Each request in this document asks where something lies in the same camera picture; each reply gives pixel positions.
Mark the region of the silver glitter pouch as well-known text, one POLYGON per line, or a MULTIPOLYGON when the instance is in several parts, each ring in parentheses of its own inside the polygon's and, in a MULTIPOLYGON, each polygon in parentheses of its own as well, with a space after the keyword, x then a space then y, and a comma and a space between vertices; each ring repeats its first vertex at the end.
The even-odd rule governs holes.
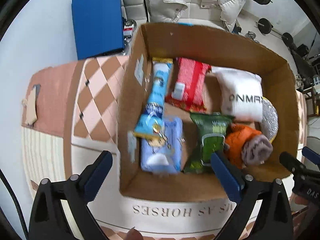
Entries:
POLYGON ((278 133, 278 113, 271 101, 263 97, 263 119, 260 122, 260 130, 272 143, 278 133))

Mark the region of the orange snack packet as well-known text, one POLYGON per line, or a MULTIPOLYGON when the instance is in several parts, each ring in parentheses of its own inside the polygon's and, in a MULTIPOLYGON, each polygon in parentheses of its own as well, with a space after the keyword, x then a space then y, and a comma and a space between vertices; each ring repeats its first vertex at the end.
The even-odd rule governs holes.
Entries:
POLYGON ((257 135, 262 135, 262 133, 249 126, 234 123, 229 125, 225 139, 225 144, 229 148, 225 150, 225 155, 232 165, 239 169, 243 168, 242 148, 246 142, 252 140, 257 135))

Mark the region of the green snack packet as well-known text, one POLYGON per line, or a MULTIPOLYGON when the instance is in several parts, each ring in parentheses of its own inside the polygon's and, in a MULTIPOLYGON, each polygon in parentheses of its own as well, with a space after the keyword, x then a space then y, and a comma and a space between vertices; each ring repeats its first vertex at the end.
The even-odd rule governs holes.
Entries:
POLYGON ((224 149, 227 128, 233 122, 234 117, 220 113, 191 113, 190 118, 197 126, 198 141, 184 166, 183 172, 212 173, 211 155, 224 149))

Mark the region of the light blue tissue pack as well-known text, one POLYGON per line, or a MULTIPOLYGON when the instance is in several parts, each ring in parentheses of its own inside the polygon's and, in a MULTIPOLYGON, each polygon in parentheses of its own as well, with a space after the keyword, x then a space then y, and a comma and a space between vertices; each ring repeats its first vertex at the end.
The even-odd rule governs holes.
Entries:
POLYGON ((178 174, 182 161, 183 122, 177 116, 164 119, 164 137, 141 140, 140 167, 153 174, 178 174))

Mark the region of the blue yellow snack packet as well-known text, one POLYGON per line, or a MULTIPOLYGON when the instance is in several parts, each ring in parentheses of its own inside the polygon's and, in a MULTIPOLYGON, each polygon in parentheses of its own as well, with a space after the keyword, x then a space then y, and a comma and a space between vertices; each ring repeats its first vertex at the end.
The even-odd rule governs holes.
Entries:
POLYGON ((173 59, 154 57, 152 66, 151 93, 133 131, 134 136, 144 139, 163 137, 164 102, 173 59))

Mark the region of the white ONMAX fabric pack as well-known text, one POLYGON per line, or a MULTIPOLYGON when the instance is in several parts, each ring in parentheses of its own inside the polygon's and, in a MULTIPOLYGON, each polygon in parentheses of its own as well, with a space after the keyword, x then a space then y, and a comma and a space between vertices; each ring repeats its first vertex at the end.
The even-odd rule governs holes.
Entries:
POLYGON ((221 112, 236 121, 260 122, 263 119, 261 77, 244 70, 212 67, 221 89, 221 112))

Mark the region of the small wooden cutout piece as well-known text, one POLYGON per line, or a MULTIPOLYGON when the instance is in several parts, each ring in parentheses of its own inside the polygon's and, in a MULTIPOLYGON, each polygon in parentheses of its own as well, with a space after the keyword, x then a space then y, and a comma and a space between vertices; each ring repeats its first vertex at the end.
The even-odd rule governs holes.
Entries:
POLYGON ((26 99, 22 100, 22 105, 25 109, 25 121, 24 124, 33 127, 37 121, 36 103, 40 93, 40 84, 33 85, 29 95, 26 99))

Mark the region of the red snack packet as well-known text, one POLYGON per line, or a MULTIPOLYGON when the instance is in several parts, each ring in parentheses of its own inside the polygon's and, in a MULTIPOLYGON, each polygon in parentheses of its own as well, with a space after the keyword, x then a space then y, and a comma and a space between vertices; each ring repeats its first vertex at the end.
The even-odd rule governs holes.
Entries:
POLYGON ((175 107, 188 112, 205 113, 202 91, 206 74, 211 65, 178 57, 178 75, 171 93, 165 97, 165 101, 175 107))

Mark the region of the chrome dumbbells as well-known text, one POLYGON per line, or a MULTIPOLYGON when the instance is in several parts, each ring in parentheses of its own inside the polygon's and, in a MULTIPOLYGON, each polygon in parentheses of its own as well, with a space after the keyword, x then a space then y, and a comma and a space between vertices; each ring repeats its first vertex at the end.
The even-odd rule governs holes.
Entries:
POLYGON ((250 40, 253 40, 254 42, 259 43, 259 41, 256 39, 256 37, 257 37, 256 33, 252 32, 252 31, 248 31, 248 32, 245 34, 245 37, 246 37, 246 38, 249 38, 250 40))

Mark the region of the black barbell on floor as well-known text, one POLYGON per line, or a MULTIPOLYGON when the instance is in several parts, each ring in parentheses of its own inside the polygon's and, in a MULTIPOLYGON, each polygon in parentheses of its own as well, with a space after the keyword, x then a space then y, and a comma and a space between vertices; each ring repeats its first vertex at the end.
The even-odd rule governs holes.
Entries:
POLYGON ((290 51, 295 51, 295 52, 297 51, 297 46, 294 43, 292 35, 288 32, 281 33, 279 31, 277 31, 268 19, 260 18, 256 22, 256 25, 257 25, 257 28, 259 29, 259 31, 263 35, 267 35, 270 33, 276 33, 278 36, 280 36, 280 38, 284 42, 285 46, 287 46, 287 48, 289 48, 290 51))

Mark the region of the white puffer jacket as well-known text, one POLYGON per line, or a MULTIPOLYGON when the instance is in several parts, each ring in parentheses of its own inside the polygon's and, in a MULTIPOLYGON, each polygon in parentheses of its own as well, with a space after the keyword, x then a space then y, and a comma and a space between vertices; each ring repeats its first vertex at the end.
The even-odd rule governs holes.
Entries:
POLYGON ((207 25, 233 31, 242 0, 145 0, 150 22, 207 25))

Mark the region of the red white small box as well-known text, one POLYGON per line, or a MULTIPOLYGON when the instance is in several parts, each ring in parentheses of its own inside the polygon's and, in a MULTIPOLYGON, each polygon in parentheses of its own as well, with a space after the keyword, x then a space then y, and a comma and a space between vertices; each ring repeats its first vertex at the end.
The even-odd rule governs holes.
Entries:
POLYGON ((126 40, 133 38, 133 34, 137 29, 137 22, 135 20, 126 20, 123 27, 123 35, 126 40))

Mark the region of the blue folder board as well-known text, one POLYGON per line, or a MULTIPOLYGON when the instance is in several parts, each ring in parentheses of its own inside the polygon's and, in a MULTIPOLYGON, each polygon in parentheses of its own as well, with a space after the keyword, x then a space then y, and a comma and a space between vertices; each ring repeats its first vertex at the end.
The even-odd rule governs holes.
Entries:
POLYGON ((72 0, 72 20, 79 60, 125 48, 120 0, 72 0))

